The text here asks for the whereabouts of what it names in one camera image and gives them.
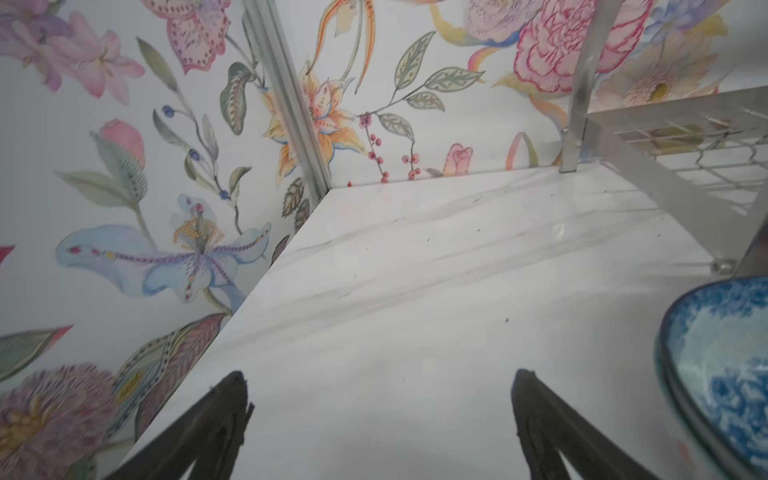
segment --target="pink rose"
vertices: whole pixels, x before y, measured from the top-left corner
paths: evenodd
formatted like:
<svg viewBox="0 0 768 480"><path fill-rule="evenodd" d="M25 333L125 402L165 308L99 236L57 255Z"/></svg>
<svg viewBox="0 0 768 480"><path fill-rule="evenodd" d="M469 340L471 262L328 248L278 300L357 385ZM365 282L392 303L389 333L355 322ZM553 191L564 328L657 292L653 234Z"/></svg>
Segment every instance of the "pink rose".
<svg viewBox="0 0 768 480"><path fill-rule="evenodd" d="M99 133L106 140L109 140L131 154L141 168L144 168L144 163L146 162L146 159L144 158L144 139L141 138L141 134L138 130L124 121L115 118L113 121L103 126Z"/></svg>
<svg viewBox="0 0 768 480"><path fill-rule="evenodd" d="M469 173L469 162L472 161L472 147L464 148L461 144L451 145L448 156L445 157L443 177L457 177Z"/></svg>
<svg viewBox="0 0 768 480"><path fill-rule="evenodd" d="M515 73L548 93L569 92L597 0L544 0L520 32ZM618 67L637 45L653 0L626 0L598 62L598 73Z"/></svg>

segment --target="pink lily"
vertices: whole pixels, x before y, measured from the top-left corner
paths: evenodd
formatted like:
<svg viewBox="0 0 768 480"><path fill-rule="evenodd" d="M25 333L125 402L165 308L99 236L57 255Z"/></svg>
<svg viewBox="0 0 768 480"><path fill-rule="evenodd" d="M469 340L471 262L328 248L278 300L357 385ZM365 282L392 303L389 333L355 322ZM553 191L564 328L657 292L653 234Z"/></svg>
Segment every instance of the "pink lily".
<svg viewBox="0 0 768 480"><path fill-rule="evenodd" d="M0 56L13 57L24 66L34 64L48 88L57 91L61 87L61 73L71 73L66 59L50 45L40 43L27 25L14 20L10 28L0 27Z"/></svg>
<svg viewBox="0 0 768 480"><path fill-rule="evenodd" d="M114 31L107 30L99 40L80 12L72 12L69 23L74 36L51 38L53 47L66 58L79 62L75 77L89 94L101 98L106 89L115 100L128 105L128 83L123 76L139 78L144 67L120 56L120 39Z"/></svg>

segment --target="orange lily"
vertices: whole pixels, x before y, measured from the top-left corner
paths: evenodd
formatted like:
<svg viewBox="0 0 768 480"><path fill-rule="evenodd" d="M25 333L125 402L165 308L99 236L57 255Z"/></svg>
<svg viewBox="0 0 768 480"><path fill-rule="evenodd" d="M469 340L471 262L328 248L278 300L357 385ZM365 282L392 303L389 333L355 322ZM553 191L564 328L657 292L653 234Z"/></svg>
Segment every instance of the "orange lily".
<svg viewBox="0 0 768 480"><path fill-rule="evenodd" d="M320 145L320 156L327 166L333 159L336 150L354 150L365 153L366 146L358 138L355 130L350 127L355 116L339 108L348 81L326 80L320 83L317 76L309 71L309 65L304 65L299 74L304 101L309 106L315 134ZM296 158L290 151L288 134L283 127L280 113L277 111L272 92L263 94L264 104L272 114L272 121L264 137L271 138L283 144L280 149L280 161L277 165L276 182L280 182L294 168Z"/></svg>
<svg viewBox="0 0 768 480"><path fill-rule="evenodd" d="M337 27L336 34L343 33L349 29L349 22L354 15L358 12L354 7L354 3L358 0L332 0L331 4L323 13L323 17L320 19L320 27L317 32L317 46L315 47L315 58L312 60L309 71L315 67L317 58L320 56L320 51L323 49L323 42L326 40L326 29L331 19L336 17ZM362 73L355 86L355 93L357 93L362 84L362 79L366 76L368 71L368 64L371 62L371 55L373 54L373 44L376 41L376 18L373 13L373 0L359 0L360 5L363 7L364 12L360 12L360 15L365 15L366 20L366 59L362 65ZM353 57L357 54L357 47L353 50Z"/></svg>

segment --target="pink rosebud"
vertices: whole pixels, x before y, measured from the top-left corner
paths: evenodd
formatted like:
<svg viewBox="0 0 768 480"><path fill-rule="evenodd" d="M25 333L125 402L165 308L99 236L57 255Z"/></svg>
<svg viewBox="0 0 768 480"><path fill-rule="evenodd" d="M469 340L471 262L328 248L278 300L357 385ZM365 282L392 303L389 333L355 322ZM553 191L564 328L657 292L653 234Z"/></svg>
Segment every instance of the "pink rosebud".
<svg viewBox="0 0 768 480"><path fill-rule="evenodd" d="M451 145L448 155L445 157L445 166L442 174L446 177L466 175L469 173L469 164L472 161L472 147L464 148L461 144Z"/></svg>
<svg viewBox="0 0 768 480"><path fill-rule="evenodd" d="M127 151L141 168L144 168L146 159L144 158L144 139L138 130L120 121L117 118L105 124L99 131L105 140L116 144L118 147Z"/></svg>

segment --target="yellow flower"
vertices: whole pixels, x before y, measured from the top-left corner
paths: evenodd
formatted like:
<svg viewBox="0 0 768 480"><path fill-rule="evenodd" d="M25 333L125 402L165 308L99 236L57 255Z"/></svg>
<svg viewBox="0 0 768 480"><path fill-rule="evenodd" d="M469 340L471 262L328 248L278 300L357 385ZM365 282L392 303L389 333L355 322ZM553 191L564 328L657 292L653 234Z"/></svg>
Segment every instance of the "yellow flower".
<svg viewBox="0 0 768 480"><path fill-rule="evenodd" d="M310 109L315 134L320 145L320 156L327 166L333 159L336 150L354 150L365 153L366 147L350 127L355 116L346 110L341 110L344 90L349 82L326 80L322 84L313 72L307 73L309 65L304 65L299 73L304 101ZM277 112L274 97L271 92L263 95L264 104L272 114L272 121L267 128L265 137L283 144L280 150L280 162L277 165L277 184L296 168L296 158L290 151L288 135L283 128L283 121Z"/></svg>

